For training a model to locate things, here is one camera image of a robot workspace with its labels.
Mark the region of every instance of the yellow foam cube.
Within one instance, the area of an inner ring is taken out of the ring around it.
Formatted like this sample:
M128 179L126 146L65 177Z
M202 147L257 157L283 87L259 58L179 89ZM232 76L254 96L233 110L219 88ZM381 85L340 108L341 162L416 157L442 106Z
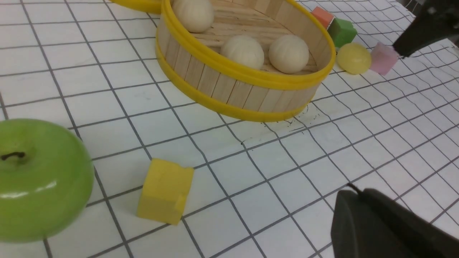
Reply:
M177 225L185 209L193 173L193 168L153 159L145 178L137 216Z

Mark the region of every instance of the wooden basket bottom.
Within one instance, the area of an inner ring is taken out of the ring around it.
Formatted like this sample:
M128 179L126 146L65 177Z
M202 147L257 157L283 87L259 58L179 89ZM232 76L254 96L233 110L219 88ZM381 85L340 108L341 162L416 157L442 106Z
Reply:
M182 91L185 95L197 103L225 116L253 122L282 121L299 114L309 104L312 98L314 98L314 96L312 96L305 105L287 112L266 113L234 107L205 95L204 93L198 91L187 82L185 82L166 62L164 55L159 49L159 43L157 39L155 51L159 66L161 67L162 71L180 91Z

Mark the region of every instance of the wooden ball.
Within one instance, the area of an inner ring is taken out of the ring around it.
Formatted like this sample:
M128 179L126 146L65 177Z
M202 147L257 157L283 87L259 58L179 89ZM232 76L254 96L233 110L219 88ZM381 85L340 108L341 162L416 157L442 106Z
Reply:
M189 32L201 33L212 26L214 13L209 0L175 0L172 10Z
M220 49L220 54L241 65L253 69L261 69L264 63L264 52L260 43L249 36L238 35L226 41Z
M309 61L308 45L298 36L284 35L269 47L269 61L283 73L297 73Z

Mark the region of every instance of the wooden basket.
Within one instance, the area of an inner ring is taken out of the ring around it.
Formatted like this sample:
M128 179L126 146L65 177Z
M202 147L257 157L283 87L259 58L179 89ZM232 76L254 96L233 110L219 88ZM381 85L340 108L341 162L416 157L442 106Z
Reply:
M335 46L325 28L293 0L211 2L212 27L191 34L174 15L171 0L163 0L156 54L167 77L194 101L230 117L273 122L301 112L335 62ZM262 45L265 63L261 70L219 54L227 39L240 34ZM309 62L297 74L283 74L269 62L270 44L284 34L295 34L309 46Z

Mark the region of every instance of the yellow ball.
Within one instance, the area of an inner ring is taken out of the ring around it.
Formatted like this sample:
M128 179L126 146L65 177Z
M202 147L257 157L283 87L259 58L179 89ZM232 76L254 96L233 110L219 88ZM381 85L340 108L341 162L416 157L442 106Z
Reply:
M336 62L350 74L361 74L370 68L371 55L362 45L349 43L339 49Z

